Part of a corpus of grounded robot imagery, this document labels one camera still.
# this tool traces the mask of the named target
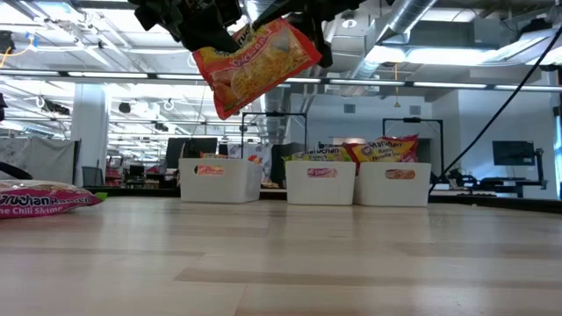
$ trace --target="white plastic bin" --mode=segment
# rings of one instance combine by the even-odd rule
[[[179,160],[182,201],[246,203],[260,198],[262,167],[245,159]]]
[[[431,164],[364,162],[356,178],[354,202],[371,206],[428,205]]]
[[[287,162],[287,201],[299,205],[351,205],[354,162]]]

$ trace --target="black cable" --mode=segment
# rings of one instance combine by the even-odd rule
[[[468,153],[469,150],[471,150],[472,147],[474,147],[474,145],[476,144],[476,142],[482,137],[482,135],[484,135],[484,133],[488,130],[488,128],[492,125],[492,123],[500,116],[500,114],[503,112],[503,110],[506,109],[506,107],[511,103],[511,101],[515,98],[515,96],[517,95],[517,93],[519,93],[519,91],[521,90],[521,88],[525,85],[525,83],[527,83],[527,81],[529,80],[529,78],[533,75],[533,73],[535,72],[535,70],[537,70],[538,66],[541,64],[541,62],[543,62],[544,57],[546,57],[546,55],[551,51],[551,49],[554,47],[554,44],[556,43],[556,41],[558,40],[558,38],[560,37],[560,34],[562,34],[562,26],[559,27],[559,29],[556,31],[556,34],[554,35],[554,37],[552,38],[551,43],[548,45],[548,47],[544,50],[543,54],[541,54],[541,56],[538,58],[538,61],[533,65],[533,67],[530,69],[529,73],[523,78],[523,80],[521,81],[521,83],[519,83],[519,85],[517,86],[517,89],[515,89],[515,91],[513,91],[513,93],[511,94],[511,96],[508,98],[508,100],[506,101],[505,104],[503,104],[501,106],[501,108],[492,116],[492,118],[490,119],[490,121],[486,124],[486,126],[484,126],[484,128],[482,129],[482,131],[480,131],[480,133],[478,134],[478,136],[476,136],[476,138],[472,141],[472,143],[470,145],[468,145],[468,147],[462,152],[460,153],[460,155],[455,158],[455,160],[453,162],[450,163],[449,167],[447,167],[443,173],[439,176],[439,179],[441,179],[442,177],[444,177],[447,172],[449,172],[449,170],[458,162],[460,161],[461,158],[463,158],[463,156]],[[434,183],[431,186],[431,189],[429,189],[429,194],[431,194],[431,192],[433,191],[433,189],[436,187],[437,183]]]

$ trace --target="wooden table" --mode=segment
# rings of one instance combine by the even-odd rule
[[[0,221],[2,315],[562,314],[562,217],[110,197]]]

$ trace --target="ramen noodle bag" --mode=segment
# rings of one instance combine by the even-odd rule
[[[104,201],[107,194],[89,191],[66,183],[34,180],[0,181],[0,219],[61,214],[79,206]]]
[[[353,162],[353,159],[345,147],[331,147],[292,154],[285,161]]]
[[[233,37],[241,46],[235,53],[212,47],[193,53],[201,75],[214,91],[214,104],[221,119],[228,119],[321,58],[306,35],[283,18],[256,31],[246,25]]]
[[[354,162],[417,162],[418,135],[383,136],[375,142],[346,145]]]

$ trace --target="robotic arm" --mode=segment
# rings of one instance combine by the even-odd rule
[[[331,21],[346,10],[355,10],[365,0],[277,0],[254,22],[265,25],[276,18],[286,18],[303,32],[322,54],[319,66],[332,65],[332,51],[324,41],[322,21]],[[190,51],[202,47],[233,53],[239,45],[227,32],[242,15],[238,0],[129,0],[139,5],[134,12],[148,31],[160,25]]]

